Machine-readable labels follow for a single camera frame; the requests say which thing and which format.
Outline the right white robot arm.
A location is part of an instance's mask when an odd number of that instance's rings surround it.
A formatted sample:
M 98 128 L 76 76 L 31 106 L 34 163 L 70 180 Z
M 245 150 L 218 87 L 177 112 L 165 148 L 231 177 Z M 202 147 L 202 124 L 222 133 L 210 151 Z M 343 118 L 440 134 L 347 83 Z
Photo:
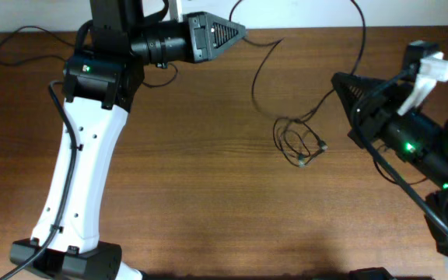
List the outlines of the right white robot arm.
M 352 127 L 349 137 L 365 149 L 424 212 L 436 249 L 448 272 L 448 122 L 437 124 L 420 108 L 400 111 L 410 98 L 412 83 L 402 74 L 390 80 L 336 73 L 331 80 Z M 374 146 L 382 142 L 438 189 L 425 198 L 392 167 Z

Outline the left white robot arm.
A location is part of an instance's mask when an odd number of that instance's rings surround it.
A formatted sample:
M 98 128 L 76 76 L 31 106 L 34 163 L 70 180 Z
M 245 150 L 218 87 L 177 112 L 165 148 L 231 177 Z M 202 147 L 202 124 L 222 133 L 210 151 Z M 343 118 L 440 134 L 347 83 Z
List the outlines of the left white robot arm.
M 44 208 L 31 236 L 12 244 L 14 272 L 45 279 L 142 279 L 122 249 L 100 240 L 103 191 L 115 145 L 146 65 L 216 59 L 246 29 L 208 12 L 183 14 L 171 2 L 145 16 L 140 1 L 99 0 L 76 35 L 56 103 L 61 145 Z

